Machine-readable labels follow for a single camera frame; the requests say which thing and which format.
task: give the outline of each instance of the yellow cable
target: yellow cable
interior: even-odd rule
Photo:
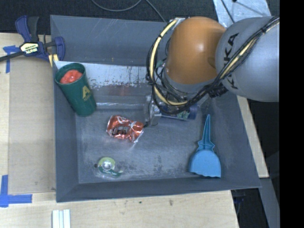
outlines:
[[[155,59],[155,54],[156,54],[156,50],[157,50],[157,47],[162,39],[162,37],[168,32],[168,30],[173,26],[175,25],[177,22],[177,20],[173,20],[163,31],[162,33],[160,34],[160,36],[156,39],[155,41],[155,44],[154,44],[154,47],[152,49],[152,53],[151,53],[151,59],[150,59],[150,77],[153,78],[153,74],[154,74],[154,59]],[[184,102],[173,102],[173,101],[169,101],[167,100],[165,97],[163,97],[161,95],[161,93],[158,91],[158,89],[154,86],[154,90],[155,90],[155,93],[157,94],[157,96],[166,104],[168,105],[184,105],[186,104],[188,101],[184,101]]]

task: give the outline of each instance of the wooden table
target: wooden table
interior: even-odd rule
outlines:
[[[22,42],[19,34],[0,33],[0,56],[6,55],[4,46]],[[0,208],[2,228],[49,228],[55,209],[70,209],[72,228],[239,227],[229,190],[56,203],[50,64],[21,56],[6,73],[1,62],[0,92],[0,175],[9,175],[9,194],[33,193],[30,204]],[[247,100],[238,101],[259,177],[269,177]]]

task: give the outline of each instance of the crumpled red wrapper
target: crumpled red wrapper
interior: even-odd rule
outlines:
[[[143,133],[143,123],[113,115],[108,122],[106,132],[113,138],[129,139],[134,143]]]

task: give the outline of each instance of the blue plastic scoop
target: blue plastic scoop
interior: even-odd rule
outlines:
[[[214,143],[210,140],[210,115],[204,126],[203,138],[198,141],[199,147],[190,159],[189,171],[205,177],[221,177],[218,156],[214,153]]]

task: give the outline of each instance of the green mug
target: green mug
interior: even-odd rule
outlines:
[[[82,76],[69,84],[60,83],[67,71],[76,69]],[[60,68],[55,74],[55,82],[59,85],[68,102],[79,116],[91,115],[96,109],[91,87],[86,78],[86,69],[80,63],[70,63]]]

